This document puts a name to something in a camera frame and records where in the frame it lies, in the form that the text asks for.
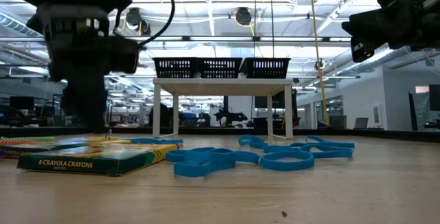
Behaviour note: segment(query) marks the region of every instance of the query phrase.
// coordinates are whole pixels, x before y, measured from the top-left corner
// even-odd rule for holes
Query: black basket
[[[153,58],[158,78],[194,78],[196,58]]]
[[[197,68],[202,78],[233,79],[239,76],[242,60],[242,58],[198,58]]]
[[[245,58],[240,72],[251,79],[286,79],[290,58]]]

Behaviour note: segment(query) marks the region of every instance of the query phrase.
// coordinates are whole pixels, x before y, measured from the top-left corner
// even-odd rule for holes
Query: wooden tabletop
[[[185,148],[239,149],[237,136],[179,137]],[[440,145],[326,138],[355,142],[353,160],[320,159],[295,172],[237,164],[189,179],[175,177],[166,161],[107,177],[22,171],[16,160],[0,159],[0,223],[439,222]]]

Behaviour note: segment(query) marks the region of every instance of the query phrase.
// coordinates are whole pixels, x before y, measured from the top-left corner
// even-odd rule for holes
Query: white table
[[[267,132],[274,135],[272,96],[284,90],[292,92],[292,80],[287,79],[172,79],[156,78],[154,84],[153,137],[179,133],[179,96],[267,96]],[[173,133],[160,135],[160,91],[173,95]],[[285,139],[293,139],[292,95],[285,94]]]

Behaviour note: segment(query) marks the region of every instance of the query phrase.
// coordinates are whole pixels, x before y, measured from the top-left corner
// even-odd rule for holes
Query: ceiling
[[[376,0],[315,0],[314,5],[318,37],[331,38],[349,36],[341,28],[341,22],[346,21],[351,14],[379,8]],[[142,18],[149,22],[154,34],[165,24],[171,5],[169,0],[133,0],[131,7],[141,8]],[[238,7],[248,8],[252,22],[255,23],[253,29],[237,25],[234,12]],[[3,15],[25,24],[35,10],[34,6],[22,0],[0,0],[0,47],[6,45],[28,56],[34,55],[41,63],[47,63],[49,57],[44,42],[32,42],[32,37],[17,32],[17,29],[14,30],[6,26],[7,24],[3,23],[2,26],[1,23]],[[111,21],[114,21],[115,14],[116,12],[112,12],[109,15]],[[136,74],[151,77],[129,81],[147,91],[151,90],[151,78],[155,75],[151,58],[174,56],[290,57],[288,74],[316,75],[313,21],[311,0],[176,0],[175,18],[163,36],[197,38],[190,42],[165,39],[149,43],[148,50],[140,55],[141,66]],[[138,36],[137,32],[127,26],[119,32],[124,36]],[[252,39],[233,39],[236,36],[252,37],[253,33],[255,36],[268,37],[271,41],[254,43]],[[22,38],[21,41],[13,38],[17,36]],[[229,41],[216,41],[220,36],[232,38]],[[272,44],[272,36],[280,38]],[[351,62],[349,46],[349,40],[346,39],[342,42],[320,43],[318,51],[327,63],[326,67],[337,69]],[[23,64],[35,62],[26,57],[19,58],[23,59]]]

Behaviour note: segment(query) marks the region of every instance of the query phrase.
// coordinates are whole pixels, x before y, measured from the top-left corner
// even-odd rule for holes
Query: wire basket
[[[242,58],[198,58],[197,69],[202,78],[228,78],[239,76]]]
[[[158,78],[194,78],[196,58],[153,58]]]
[[[246,78],[285,79],[290,58],[245,58],[240,72]]]

